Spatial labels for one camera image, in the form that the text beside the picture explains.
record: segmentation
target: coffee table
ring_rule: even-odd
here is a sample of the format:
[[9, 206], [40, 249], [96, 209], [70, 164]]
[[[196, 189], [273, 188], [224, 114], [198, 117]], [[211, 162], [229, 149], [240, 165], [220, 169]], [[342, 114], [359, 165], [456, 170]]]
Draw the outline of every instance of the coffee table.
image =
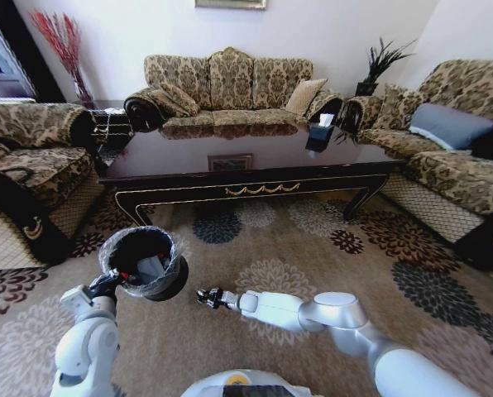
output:
[[[138, 225], [151, 225], [143, 211], [149, 205], [355, 189], [344, 211], [349, 220], [404, 161], [390, 158], [379, 146], [335, 142], [339, 133], [335, 128], [331, 141], [322, 145], [302, 130], [231, 140], [173, 140], [160, 131], [137, 132], [99, 182], [116, 188], [117, 204]], [[241, 155], [250, 155], [250, 168], [227, 170], [227, 165], [245, 165]], [[229, 159], [226, 170], [210, 171], [209, 156]]]

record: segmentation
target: glass vase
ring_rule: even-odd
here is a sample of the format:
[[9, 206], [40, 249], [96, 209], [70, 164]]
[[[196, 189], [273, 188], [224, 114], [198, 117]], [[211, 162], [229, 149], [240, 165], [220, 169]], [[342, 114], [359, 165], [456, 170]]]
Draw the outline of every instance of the glass vase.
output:
[[90, 92], [84, 83], [83, 76], [81, 76], [81, 71], [79, 68], [72, 73], [72, 78], [74, 79], [75, 93], [78, 96], [79, 101], [83, 103], [92, 102], [92, 95], [90, 95]]

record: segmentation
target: potted plant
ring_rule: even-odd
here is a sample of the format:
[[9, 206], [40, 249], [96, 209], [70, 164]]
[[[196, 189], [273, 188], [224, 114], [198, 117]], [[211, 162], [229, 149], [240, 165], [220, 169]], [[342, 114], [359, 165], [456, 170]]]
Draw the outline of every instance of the potted plant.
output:
[[357, 97], [372, 95], [377, 87], [376, 81], [381, 74], [385, 73], [385, 71], [397, 60], [402, 60], [407, 56], [413, 55], [403, 54], [403, 51], [406, 50], [409, 45], [412, 45], [415, 40], [394, 50], [389, 50], [394, 41], [385, 45], [382, 37], [380, 37], [379, 42], [381, 44], [381, 50], [377, 50], [374, 47], [370, 48], [370, 54], [368, 55], [370, 73], [368, 73], [368, 76], [364, 80], [357, 84], [357, 91], [355, 92]]

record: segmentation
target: carpet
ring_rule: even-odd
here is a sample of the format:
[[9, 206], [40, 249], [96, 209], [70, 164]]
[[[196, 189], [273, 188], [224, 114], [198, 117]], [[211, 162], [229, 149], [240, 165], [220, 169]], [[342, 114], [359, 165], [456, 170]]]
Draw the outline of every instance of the carpet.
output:
[[[383, 332], [493, 396], [493, 274], [462, 264], [381, 197], [344, 221], [348, 199], [322, 194], [149, 210], [182, 246], [189, 279], [163, 303], [118, 291], [122, 348], [113, 380], [129, 396], [177, 396], [205, 376], [254, 368], [319, 395], [377, 395], [364, 359], [337, 352], [327, 333], [292, 334], [195, 303], [196, 289], [219, 285], [303, 299], [354, 293]], [[55, 347], [72, 324], [59, 298], [88, 284], [99, 272], [97, 249], [131, 226], [112, 195], [104, 200], [65, 263], [0, 270], [0, 396], [49, 395]]]

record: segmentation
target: blue pillow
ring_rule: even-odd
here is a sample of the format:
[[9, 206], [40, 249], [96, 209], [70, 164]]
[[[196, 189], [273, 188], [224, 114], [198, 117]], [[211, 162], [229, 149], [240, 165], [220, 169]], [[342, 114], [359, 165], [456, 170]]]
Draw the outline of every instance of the blue pillow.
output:
[[431, 103], [420, 105], [410, 123], [411, 132], [448, 150], [466, 149], [491, 130], [492, 120]]

